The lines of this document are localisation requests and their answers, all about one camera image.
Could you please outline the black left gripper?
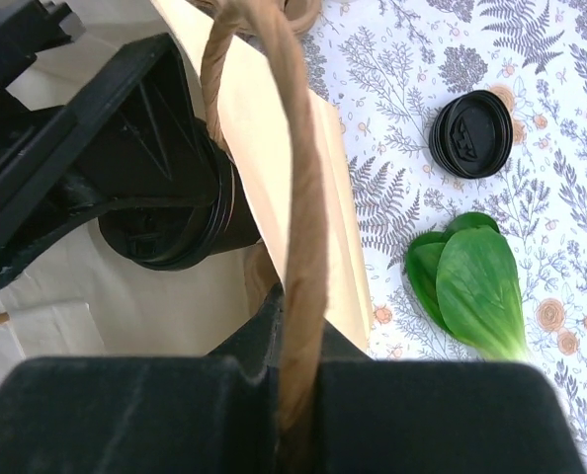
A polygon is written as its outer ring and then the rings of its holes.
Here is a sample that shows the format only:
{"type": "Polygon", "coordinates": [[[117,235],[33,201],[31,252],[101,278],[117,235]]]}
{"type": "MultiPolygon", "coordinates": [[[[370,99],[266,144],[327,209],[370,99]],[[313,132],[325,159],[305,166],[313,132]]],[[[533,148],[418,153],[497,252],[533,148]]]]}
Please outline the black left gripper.
{"type": "Polygon", "coordinates": [[[30,111],[7,87],[84,28],[64,2],[0,7],[0,289],[62,236],[134,207],[189,207],[192,109],[167,34],[124,45],[66,105],[30,111]]]}

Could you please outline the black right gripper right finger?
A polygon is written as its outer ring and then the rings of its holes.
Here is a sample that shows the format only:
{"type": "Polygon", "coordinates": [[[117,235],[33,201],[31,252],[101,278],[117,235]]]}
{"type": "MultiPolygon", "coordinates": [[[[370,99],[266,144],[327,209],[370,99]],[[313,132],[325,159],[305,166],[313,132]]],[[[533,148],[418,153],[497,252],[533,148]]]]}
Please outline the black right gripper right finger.
{"type": "Polygon", "coordinates": [[[374,360],[323,335],[312,473],[583,473],[553,388],[513,362],[374,360]]]}

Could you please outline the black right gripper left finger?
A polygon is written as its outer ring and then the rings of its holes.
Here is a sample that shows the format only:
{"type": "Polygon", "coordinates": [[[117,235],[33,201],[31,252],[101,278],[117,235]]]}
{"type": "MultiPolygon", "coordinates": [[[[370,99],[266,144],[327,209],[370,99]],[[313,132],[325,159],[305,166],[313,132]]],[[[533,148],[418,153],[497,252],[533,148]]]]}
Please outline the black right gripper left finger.
{"type": "Polygon", "coordinates": [[[272,473],[283,290],[210,354],[42,356],[0,385],[0,473],[272,473]]]}

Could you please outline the brown paper bag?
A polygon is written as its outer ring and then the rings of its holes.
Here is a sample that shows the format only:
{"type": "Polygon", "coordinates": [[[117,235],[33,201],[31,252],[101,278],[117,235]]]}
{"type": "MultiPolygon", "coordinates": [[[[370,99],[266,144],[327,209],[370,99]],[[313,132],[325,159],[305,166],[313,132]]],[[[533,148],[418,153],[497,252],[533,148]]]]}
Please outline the brown paper bag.
{"type": "Polygon", "coordinates": [[[349,303],[351,242],[333,236],[353,203],[333,180],[319,142],[322,108],[308,89],[301,47],[276,7],[228,3],[213,21],[190,6],[159,2],[182,58],[192,109],[195,184],[204,207],[215,199],[213,171],[197,149],[196,121],[235,164],[260,235],[284,281],[282,355],[275,370],[275,471],[312,473],[320,349],[331,308],[349,303]]]}

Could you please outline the black sleeved paper cup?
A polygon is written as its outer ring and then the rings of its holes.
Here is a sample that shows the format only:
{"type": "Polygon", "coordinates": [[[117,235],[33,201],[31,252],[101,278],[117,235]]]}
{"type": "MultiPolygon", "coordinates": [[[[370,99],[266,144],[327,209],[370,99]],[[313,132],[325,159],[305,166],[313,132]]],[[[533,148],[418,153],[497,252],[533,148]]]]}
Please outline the black sleeved paper cup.
{"type": "Polygon", "coordinates": [[[235,164],[210,138],[202,119],[196,121],[196,132],[218,185],[217,197],[209,207],[208,223],[199,240],[198,255],[204,258],[254,245],[260,233],[235,164]]]}

